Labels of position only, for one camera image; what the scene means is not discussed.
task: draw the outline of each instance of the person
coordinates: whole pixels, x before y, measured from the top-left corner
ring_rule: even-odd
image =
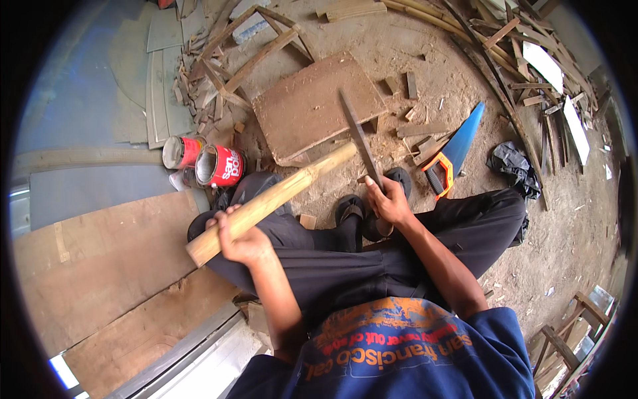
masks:
[[[189,240],[219,227],[222,253],[207,265],[259,297],[272,342],[229,398],[534,397],[516,314],[490,309],[477,282],[521,227],[523,198],[442,198],[414,215],[408,173],[382,179],[386,194],[365,178],[368,216],[357,196],[338,202],[334,229],[306,230],[282,206],[231,239],[228,215],[281,180],[269,172],[246,176],[225,212],[193,221]],[[377,217],[394,232],[362,248]]]

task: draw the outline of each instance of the shirt sleeve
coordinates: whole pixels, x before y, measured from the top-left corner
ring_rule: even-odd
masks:
[[[493,308],[472,315],[466,322],[516,369],[533,396],[530,358],[516,312],[510,308]]]
[[[246,365],[227,399],[280,398],[293,366],[270,355],[257,355]]]

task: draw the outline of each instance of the orange saw handle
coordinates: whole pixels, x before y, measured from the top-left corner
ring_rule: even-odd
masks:
[[[439,181],[438,176],[434,172],[434,166],[439,163],[444,171],[445,171],[445,181],[441,183]],[[436,193],[435,200],[439,200],[442,196],[447,194],[448,191],[454,186],[454,168],[452,166],[452,162],[442,153],[439,152],[434,159],[430,161],[426,166],[421,168],[422,171],[426,173],[427,180],[430,182],[430,185],[434,189]]]

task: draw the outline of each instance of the long bamboo pole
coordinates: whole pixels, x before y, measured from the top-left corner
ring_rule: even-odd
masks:
[[[471,43],[470,37],[463,32],[459,21],[452,19],[442,12],[435,10],[434,8],[424,6],[423,4],[416,3],[411,0],[382,0],[385,5],[393,10],[403,11],[413,17],[417,17],[426,22],[431,23],[432,25],[436,25],[448,32],[454,33],[462,38],[464,41]],[[482,34],[476,32],[478,39],[485,43],[487,38]],[[515,68],[516,62],[507,54],[503,49],[499,46],[495,45],[491,49],[488,50],[488,53],[494,58],[500,66],[503,67],[506,71],[510,72],[514,75],[517,80],[527,82],[527,79],[521,75]]]
[[[275,209],[314,183],[319,177],[330,172],[356,153],[357,146],[353,142],[347,143],[248,201],[228,217],[230,236],[234,239],[244,234]],[[221,251],[217,226],[206,230],[188,243],[186,251],[197,267],[202,267],[211,260]]]

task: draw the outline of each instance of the low wooden table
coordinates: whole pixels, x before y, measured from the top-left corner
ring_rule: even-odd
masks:
[[[349,129],[338,89],[347,93],[359,123],[377,130],[388,109],[349,52],[338,52],[280,80],[256,97],[253,109],[278,165]]]

